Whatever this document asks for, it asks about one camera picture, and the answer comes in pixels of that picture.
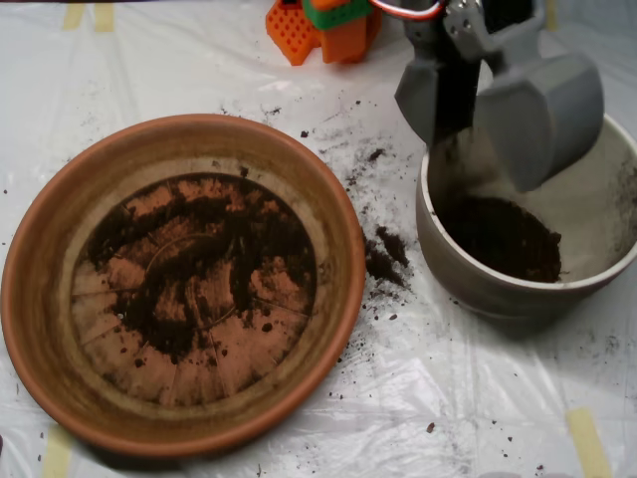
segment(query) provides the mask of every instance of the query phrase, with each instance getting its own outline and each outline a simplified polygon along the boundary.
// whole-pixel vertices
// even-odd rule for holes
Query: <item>dark soil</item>
[[[376,235],[382,240],[385,249],[394,261],[398,261],[404,267],[409,266],[409,261],[405,255],[405,243],[397,234],[387,232],[386,227],[378,227]]]
[[[439,217],[454,241],[486,266],[527,281],[559,279],[561,236],[516,204],[467,197]]]
[[[375,242],[365,241],[365,255],[365,265],[371,277],[405,287],[402,277],[393,269],[394,261],[387,254],[380,251]]]
[[[200,197],[191,201],[171,187],[173,200],[152,213],[132,219],[122,206],[115,207],[100,223],[87,244],[89,259],[100,270],[122,246],[135,242],[175,217],[182,217],[195,224],[200,233],[194,240],[184,241],[184,246],[174,257],[153,261],[146,271],[144,282],[134,292],[117,293],[112,307],[115,314],[122,314],[122,324],[127,330],[136,330],[158,351],[170,355],[177,363],[195,345],[207,346],[198,330],[195,313],[186,300],[186,283],[194,277],[204,278],[222,258],[230,260],[230,290],[234,307],[243,314],[245,327],[252,324],[254,297],[249,289],[251,275],[261,269],[265,261],[282,257],[290,278],[302,288],[316,291],[317,266],[312,241],[294,211],[268,189],[245,178],[224,174],[197,174],[174,178],[175,180],[201,181],[214,177],[226,184],[234,184],[241,193],[259,192],[254,204],[239,211],[228,211],[228,201],[220,198]],[[137,194],[146,194],[157,185]],[[264,203],[274,201],[279,212],[263,212]],[[223,224],[215,236],[205,235],[210,224]],[[176,300],[183,305],[185,321],[162,321],[155,314],[159,298],[168,288],[176,287]],[[314,306],[310,300],[309,309]],[[202,321],[212,321],[209,308],[197,304]]]
[[[375,152],[373,152],[372,154],[369,155],[369,158],[367,159],[369,162],[376,162],[376,159],[378,159],[382,154],[385,153],[385,150],[380,147],[379,149],[377,149]]]

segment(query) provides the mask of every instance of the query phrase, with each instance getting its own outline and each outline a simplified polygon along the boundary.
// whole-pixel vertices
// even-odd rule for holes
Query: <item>table surface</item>
[[[360,65],[324,65],[314,52],[291,68],[266,35],[269,3],[116,4],[111,33],[95,32],[93,6],[63,31],[66,5],[0,5],[0,266],[31,201],[75,155],[126,126],[186,113],[241,116],[298,139],[343,183],[356,174],[348,193],[368,235],[386,226],[407,244],[409,290],[367,281],[342,361],[282,425],[223,457],[161,471],[74,441],[68,476],[576,477],[564,417],[580,406],[594,416],[614,476],[637,475],[637,269],[521,338],[456,306],[417,243],[425,147],[393,100],[412,57],[400,26],[386,22]],[[637,17],[613,10],[617,22],[600,29],[594,2],[581,5],[542,47],[586,51],[602,71],[608,111],[637,134]],[[379,287],[397,299],[371,298]],[[42,476],[55,424],[4,343],[0,384],[0,477]]]

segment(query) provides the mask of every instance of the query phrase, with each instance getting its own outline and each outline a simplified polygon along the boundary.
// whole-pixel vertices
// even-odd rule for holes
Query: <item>clay pot rim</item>
[[[185,125],[193,123],[206,123],[209,125],[222,125],[239,127],[247,132],[264,134],[272,140],[284,144],[293,149],[301,157],[307,168],[316,176],[319,176],[326,184],[329,192],[339,205],[339,212],[343,215],[347,223],[347,230],[343,231],[342,241],[346,241],[352,251],[350,256],[352,275],[349,282],[350,293],[347,297],[340,323],[335,330],[333,340],[327,347],[325,353],[303,378],[303,380],[281,401],[275,404],[264,413],[253,419],[241,423],[222,433],[211,436],[186,440],[177,443],[140,443],[133,440],[113,436],[106,432],[92,429],[84,425],[72,413],[65,411],[36,382],[26,366],[22,353],[17,348],[16,336],[13,328],[13,321],[10,318],[10,303],[13,296],[13,287],[16,284],[15,278],[19,273],[16,257],[19,255],[23,238],[29,234],[34,225],[36,212],[47,201],[52,200],[59,187],[64,185],[66,177],[79,168],[82,163],[114,142],[125,140],[127,137],[141,132],[149,132],[156,127],[167,125]],[[25,387],[40,406],[57,422],[68,428],[71,432],[86,440],[88,443],[97,445],[111,451],[120,452],[126,455],[136,455],[140,457],[155,458],[181,458],[205,452],[221,451],[244,443],[267,429],[272,428],[277,423],[286,418],[294,411],[322,382],[329,371],[336,364],[336,361],[349,340],[358,317],[362,294],[365,284],[365,256],[362,244],[362,230],[351,201],[344,188],[331,172],[331,170],[308,148],[300,144],[288,135],[263,124],[248,120],[221,115],[182,115],[152,119],[130,126],[116,132],[85,151],[81,152],[75,159],[63,167],[42,189],[36,199],[29,207],[22,219],[14,239],[9,248],[3,272],[1,301],[1,324],[4,333],[4,340],[7,345],[9,357],[14,368],[18,372]]]
[[[630,149],[632,149],[633,152],[637,154],[637,142],[635,142],[635,140],[626,131],[626,129],[624,129],[615,119],[611,118],[609,115],[604,115],[604,121],[606,125],[610,126],[615,130],[615,132],[619,133],[619,135],[630,147]],[[487,267],[482,262],[477,261],[471,255],[466,253],[465,250],[462,249],[456,243],[456,241],[453,240],[453,238],[449,235],[442,222],[438,218],[438,214],[435,213],[434,205],[431,201],[431,195],[429,194],[429,151],[427,151],[425,153],[425,156],[423,157],[419,180],[422,184],[422,195],[427,206],[427,214],[429,215],[429,218],[433,221],[436,229],[438,230],[442,238],[447,242],[447,244],[452,247],[456,254],[458,254],[462,259],[464,259],[474,268],[478,269],[482,274],[491,276],[492,278],[497,279],[498,281],[507,285],[537,291],[553,292],[587,289],[591,286],[608,282],[613,277],[621,273],[624,269],[626,269],[637,258],[636,242],[635,244],[633,244],[633,247],[630,249],[630,251],[628,251],[628,253],[612,267],[606,269],[603,272],[600,272],[599,274],[588,277],[586,279],[581,279],[579,281],[551,284],[546,282],[525,281],[523,279],[517,279],[515,277],[507,276],[506,274]]]

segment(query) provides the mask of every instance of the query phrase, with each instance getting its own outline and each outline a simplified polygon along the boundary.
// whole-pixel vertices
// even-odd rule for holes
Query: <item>gray pot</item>
[[[559,282],[506,276],[464,252],[436,211],[467,194],[513,201],[561,234]],[[425,155],[416,214],[431,272],[465,307],[493,319],[554,317],[607,285],[637,255],[637,145],[606,117],[587,156],[540,189],[518,193],[484,132],[466,129]]]

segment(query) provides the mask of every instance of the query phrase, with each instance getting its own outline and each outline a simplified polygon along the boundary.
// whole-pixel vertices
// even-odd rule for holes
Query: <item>terracotta pot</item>
[[[38,195],[7,257],[2,328],[63,426],[182,457],[294,410],[347,343],[364,277],[351,203],[308,149],[244,119],[157,119],[90,147]]]

